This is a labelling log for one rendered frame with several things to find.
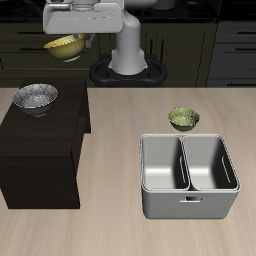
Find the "dark wooden cabinet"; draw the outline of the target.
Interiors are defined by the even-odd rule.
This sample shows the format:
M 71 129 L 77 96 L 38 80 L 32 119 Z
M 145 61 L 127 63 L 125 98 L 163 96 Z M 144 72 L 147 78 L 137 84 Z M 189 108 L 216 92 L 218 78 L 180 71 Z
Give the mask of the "dark wooden cabinet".
M 76 174 L 91 131 L 86 80 L 26 78 L 58 90 L 53 108 L 33 117 L 12 105 L 0 125 L 0 190 L 10 209 L 78 209 Z

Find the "green fluted dish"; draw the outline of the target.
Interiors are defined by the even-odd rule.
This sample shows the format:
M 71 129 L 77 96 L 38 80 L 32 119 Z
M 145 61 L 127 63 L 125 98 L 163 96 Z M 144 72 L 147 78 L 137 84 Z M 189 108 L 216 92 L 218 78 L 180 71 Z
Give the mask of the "green fluted dish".
M 178 107 L 169 112 L 168 119 L 175 129 L 186 132 L 197 125 L 200 115 L 191 108 Z

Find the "white two-bin basket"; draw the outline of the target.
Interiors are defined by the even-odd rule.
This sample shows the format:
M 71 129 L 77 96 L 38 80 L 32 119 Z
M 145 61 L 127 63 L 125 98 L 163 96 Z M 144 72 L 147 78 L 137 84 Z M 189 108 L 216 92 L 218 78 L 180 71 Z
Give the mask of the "white two-bin basket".
M 140 172 L 148 219 L 223 219 L 240 192 L 218 134 L 144 134 Z

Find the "dark kitchen cupboards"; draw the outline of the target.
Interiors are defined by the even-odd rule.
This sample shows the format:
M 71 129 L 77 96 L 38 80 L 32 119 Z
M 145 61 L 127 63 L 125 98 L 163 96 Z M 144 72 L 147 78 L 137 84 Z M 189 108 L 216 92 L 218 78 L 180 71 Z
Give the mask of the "dark kitchen cupboards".
M 0 87 L 25 78 L 84 77 L 116 47 L 96 33 L 91 48 L 63 62 L 44 46 L 61 34 L 43 31 L 45 0 L 0 0 Z M 140 48 L 167 69 L 163 87 L 256 87 L 256 0 L 175 0 L 170 10 L 128 9 L 141 25 Z

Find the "yellow bowl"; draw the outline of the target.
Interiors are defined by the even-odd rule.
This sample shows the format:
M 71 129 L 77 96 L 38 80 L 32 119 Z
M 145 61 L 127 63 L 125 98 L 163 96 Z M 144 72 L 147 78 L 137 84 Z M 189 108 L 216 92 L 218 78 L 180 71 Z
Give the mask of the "yellow bowl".
M 63 62 L 72 62 L 80 57 L 85 46 L 84 38 L 76 40 L 75 35 L 68 35 L 47 43 L 44 48 L 50 55 Z

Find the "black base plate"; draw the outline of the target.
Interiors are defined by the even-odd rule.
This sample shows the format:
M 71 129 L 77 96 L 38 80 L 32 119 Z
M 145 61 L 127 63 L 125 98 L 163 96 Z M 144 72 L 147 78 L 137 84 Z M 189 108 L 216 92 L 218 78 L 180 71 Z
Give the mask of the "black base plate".
M 121 75 L 109 68 L 110 54 L 103 54 L 89 72 L 90 79 L 100 88 L 157 88 L 167 78 L 167 69 L 153 54 L 146 54 L 147 69 L 135 75 Z

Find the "black bowl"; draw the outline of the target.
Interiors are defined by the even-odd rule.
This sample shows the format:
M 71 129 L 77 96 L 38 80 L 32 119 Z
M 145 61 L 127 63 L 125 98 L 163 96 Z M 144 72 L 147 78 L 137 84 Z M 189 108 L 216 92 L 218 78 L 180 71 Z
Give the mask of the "black bowl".
M 41 117 L 54 106 L 58 91 L 49 84 L 31 84 L 19 89 L 13 96 L 13 103 L 25 114 Z

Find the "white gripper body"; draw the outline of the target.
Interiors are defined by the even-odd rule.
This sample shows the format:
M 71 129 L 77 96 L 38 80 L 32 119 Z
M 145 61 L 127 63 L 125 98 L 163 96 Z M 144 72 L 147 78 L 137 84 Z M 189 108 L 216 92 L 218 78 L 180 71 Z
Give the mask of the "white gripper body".
M 43 9 L 46 34 L 117 33 L 123 29 L 123 2 L 86 3 L 47 2 Z

